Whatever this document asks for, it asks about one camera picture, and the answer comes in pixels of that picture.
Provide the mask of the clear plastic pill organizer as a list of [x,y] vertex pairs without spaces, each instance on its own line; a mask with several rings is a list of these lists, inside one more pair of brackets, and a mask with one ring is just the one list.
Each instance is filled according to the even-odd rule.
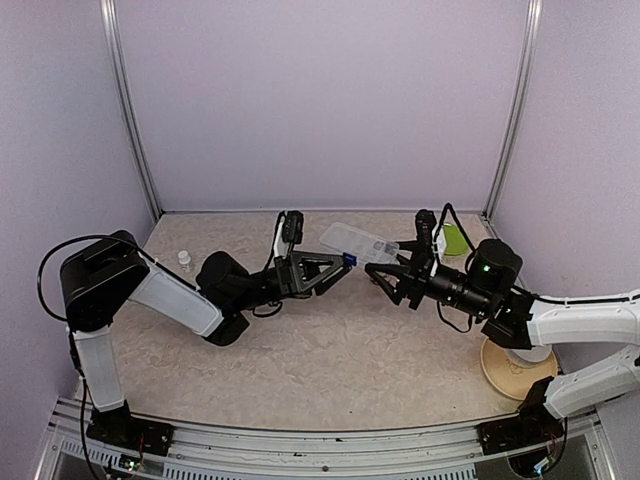
[[360,268],[368,263],[398,264],[397,242],[344,223],[330,225],[320,236],[319,243],[330,252],[354,256]]

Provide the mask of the small white-capped pill bottle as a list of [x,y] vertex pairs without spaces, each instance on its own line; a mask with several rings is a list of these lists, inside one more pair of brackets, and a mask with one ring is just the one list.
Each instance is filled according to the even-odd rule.
[[187,250],[181,250],[177,254],[178,263],[184,272],[190,273],[192,270],[192,258]]

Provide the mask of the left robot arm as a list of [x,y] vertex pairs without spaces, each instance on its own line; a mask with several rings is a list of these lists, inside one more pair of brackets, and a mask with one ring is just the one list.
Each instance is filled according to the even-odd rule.
[[121,386],[111,326],[127,303],[139,305],[216,346],[248,328],[245,315],[277,314],[289,299],[321,296],[354,266],[346,254],[274,250],[267,267],[251,273],[230,254],[209,255],[189,283],[144,251],[125,230],[95,236],[60,266],[65,318],[79,367],[102,430],[121,445],[140,434]]

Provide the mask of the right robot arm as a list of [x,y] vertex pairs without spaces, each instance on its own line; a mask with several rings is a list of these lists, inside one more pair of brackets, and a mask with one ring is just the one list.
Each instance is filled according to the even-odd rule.
[[481,241],[465,271],[440,264],[423,242],[404,246],[409,258],[365,267],[394,304],[407,300],[415,310],[428,297],[478,321],[484,335],[510,350],[567,343],[621,345],[620,351],[590,366],[535,382],[511,423],[518,442],[535,442],[549,429],[551,418],[638,390],[638,291],[581,298],[536,295],[516,286],[523,261],[498,239]]

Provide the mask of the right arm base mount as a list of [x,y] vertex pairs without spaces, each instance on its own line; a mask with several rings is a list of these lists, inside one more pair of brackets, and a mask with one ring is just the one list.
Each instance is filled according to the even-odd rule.
[[513,416],[476,427],[484,455],[503,453],[560,438],[566,427],[540,402],[523,404]]

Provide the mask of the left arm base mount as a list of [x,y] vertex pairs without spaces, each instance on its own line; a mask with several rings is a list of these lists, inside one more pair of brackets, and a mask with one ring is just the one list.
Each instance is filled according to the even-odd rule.
[[108,445],[165,457],[172,444],[174,426],[133,416],[128,404],[100,412],[92,410],[86,430],[89,439]]

